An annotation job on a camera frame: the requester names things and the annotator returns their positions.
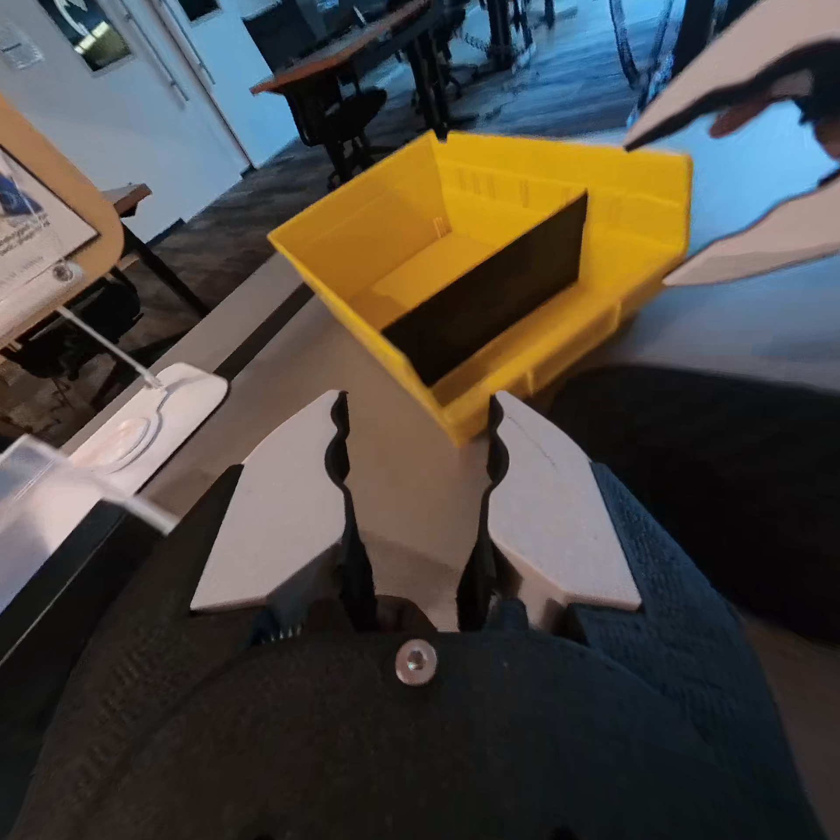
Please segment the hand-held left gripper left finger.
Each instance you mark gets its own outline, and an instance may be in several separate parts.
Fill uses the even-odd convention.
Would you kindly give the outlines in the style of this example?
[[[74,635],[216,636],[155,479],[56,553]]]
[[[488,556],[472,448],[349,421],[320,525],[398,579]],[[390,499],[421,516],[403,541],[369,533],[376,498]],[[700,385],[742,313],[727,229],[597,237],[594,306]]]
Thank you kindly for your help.
[[[242,462],[191,601],[194,613],[267,606],[305,613],[335,588],[348,524],[332,445],[347,437],[346,393],[327,391],[269,433]]]

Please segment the person's right hand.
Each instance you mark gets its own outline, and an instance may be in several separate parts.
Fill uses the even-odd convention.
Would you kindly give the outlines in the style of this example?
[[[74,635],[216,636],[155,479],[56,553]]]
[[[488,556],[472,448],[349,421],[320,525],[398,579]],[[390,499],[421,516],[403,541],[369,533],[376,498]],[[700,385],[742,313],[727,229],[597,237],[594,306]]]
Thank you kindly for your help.
[[[722,139],[740,130],[777,102],[808,98],[814,76],[810,70],[799,70],[774,80],[768,87],[727,106],[714,119],[708,135]]]

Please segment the wooden office desk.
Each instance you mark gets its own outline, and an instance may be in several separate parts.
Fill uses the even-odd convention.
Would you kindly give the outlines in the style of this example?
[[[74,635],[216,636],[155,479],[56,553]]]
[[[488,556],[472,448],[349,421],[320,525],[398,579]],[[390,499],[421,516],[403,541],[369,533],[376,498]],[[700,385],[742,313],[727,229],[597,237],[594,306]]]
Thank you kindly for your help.
[[[253,86],[250,93],[303,93],[325,77],[363,77],[397,53],[405,53],[426,130],[445,142],[449,132],[448,100],[434,45],[434,31],[444,12],[443,1],[405,3],[379,21],[317,49],[291,68],[278,70]]]
[[[133,217],[141,202],[153,195],[152,190],[144,183],[127,184],[102,192],[103,196],[110,201],[119,216],[123,247],[121,261],[128,258],[136,258],[152,275],[178,300],[189,308],[200,320],[204,319],[211,311],[207,304],[190,288],[161,257],[153,252],[152,247],[144,243],[129,228],[124,219]]]

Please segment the clear plastic tray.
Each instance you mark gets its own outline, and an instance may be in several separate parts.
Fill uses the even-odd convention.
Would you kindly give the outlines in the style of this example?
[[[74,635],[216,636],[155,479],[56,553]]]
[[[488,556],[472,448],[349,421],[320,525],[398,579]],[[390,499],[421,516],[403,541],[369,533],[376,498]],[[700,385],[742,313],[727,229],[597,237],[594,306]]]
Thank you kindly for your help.
[[[7,608],[84,517],[104,501],[162,534],[179,522],[116,479],[75,465],[34,436],[17,438],[1,455],[1,608]]]

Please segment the black quilted pad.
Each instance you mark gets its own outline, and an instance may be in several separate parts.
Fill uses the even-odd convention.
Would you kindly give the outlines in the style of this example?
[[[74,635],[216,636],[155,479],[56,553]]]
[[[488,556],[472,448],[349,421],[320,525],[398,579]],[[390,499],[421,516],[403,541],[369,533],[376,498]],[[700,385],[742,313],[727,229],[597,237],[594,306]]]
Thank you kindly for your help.
[[[838,645],[837,392],[615,365],[568,379],[549,419],[735,606]]]

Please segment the instruction board on stand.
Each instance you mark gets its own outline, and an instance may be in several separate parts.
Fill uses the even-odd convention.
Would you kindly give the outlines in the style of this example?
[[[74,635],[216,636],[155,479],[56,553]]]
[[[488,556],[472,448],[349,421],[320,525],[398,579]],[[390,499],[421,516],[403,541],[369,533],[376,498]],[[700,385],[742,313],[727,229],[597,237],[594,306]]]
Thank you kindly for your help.
[[[73,466],[134,494],[221,406],[229,384],[185,363],[154,374],[70,310],[58,311],[139,376],[141,388],[69,455]]]

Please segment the black office chair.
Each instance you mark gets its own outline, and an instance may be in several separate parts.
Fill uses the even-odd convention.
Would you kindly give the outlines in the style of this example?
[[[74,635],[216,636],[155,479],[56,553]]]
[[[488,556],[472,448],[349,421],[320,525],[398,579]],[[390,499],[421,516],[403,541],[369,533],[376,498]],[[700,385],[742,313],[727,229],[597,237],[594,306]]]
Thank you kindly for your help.
[[[332,78],[287,98],[301,142],[309,148],[323,147],[332,163],[327,187],[330,192],[347,183],[356,170],[372,167],[379,156],[396,151],[392,145],[370,141],[366,130],[386,102],[385,90],[362,89],[358,82],[349,96]]]

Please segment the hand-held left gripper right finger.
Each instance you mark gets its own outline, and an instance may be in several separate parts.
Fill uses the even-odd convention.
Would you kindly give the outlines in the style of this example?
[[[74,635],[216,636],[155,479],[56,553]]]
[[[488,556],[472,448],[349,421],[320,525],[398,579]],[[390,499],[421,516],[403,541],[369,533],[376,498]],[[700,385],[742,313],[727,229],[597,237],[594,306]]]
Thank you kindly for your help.
[[[642,598],[586,453],[517,397],[497,392],[495,400],[507,466],[493,479],[487,526],[505,596],[527,611],[636,611]]]

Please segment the yellow plastic bin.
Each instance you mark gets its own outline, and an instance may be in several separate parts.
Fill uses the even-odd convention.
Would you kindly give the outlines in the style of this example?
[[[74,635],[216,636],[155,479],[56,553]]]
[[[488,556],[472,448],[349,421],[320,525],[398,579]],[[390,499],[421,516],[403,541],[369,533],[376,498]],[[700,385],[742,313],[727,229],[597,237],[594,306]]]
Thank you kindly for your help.
[[[383,330],[589,194],[580,276],[432,386]],[[269,241],[455,445],[489,401],[529,398],[662,290],[690,241],[692,161],[529,136],[426,133],[276,228]]]

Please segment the wooden display board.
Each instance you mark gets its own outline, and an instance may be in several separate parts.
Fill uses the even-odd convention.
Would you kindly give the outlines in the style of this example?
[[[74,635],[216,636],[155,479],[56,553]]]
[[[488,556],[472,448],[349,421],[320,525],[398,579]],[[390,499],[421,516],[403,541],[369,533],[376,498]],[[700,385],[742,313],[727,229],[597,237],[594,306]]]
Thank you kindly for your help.
[[[81,248],[55,270],[61,283],[44,297],[26,290],[11,308],[1,302],[1,345],[14,343],[59,308],[78,297],[113,268],[123,252],[123,232],[112,204],[46,136],[5,98],[1,99],[1,150],[20,163],[99,231],[99,239]]]

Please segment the black wall sign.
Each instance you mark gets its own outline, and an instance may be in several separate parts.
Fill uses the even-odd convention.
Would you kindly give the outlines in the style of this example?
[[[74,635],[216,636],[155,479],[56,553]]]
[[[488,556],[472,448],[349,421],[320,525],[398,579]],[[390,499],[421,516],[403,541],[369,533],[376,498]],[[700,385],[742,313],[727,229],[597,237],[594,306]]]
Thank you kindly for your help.
[[[38,1],[94,74],[110,70],[133,58],[126,38],[97,1]]]

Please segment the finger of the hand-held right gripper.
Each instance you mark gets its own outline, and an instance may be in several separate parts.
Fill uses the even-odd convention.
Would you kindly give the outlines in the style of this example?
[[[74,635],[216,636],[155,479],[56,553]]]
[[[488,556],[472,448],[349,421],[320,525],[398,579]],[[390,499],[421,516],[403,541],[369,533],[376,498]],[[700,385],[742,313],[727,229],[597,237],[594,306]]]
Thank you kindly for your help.
[[[666,287],[728,284],[836,256],[839,251],[839,173],[811,192],[771,208],[746,228],[718,238],[664,278]]]
[[[623,147],[635,151],[669,137],[799,70],[839,82],[838,62],[838,1],[757,2],[672,77]]]

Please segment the black divider panel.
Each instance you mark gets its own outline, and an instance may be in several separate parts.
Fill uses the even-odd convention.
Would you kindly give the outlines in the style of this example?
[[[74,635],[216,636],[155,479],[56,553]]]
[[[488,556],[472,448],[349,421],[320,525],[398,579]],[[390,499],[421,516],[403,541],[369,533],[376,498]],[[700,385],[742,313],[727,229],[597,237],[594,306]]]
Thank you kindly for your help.
[[[574,200],[388,325],[385,340],[432,386],[577,283],[589,194]]]

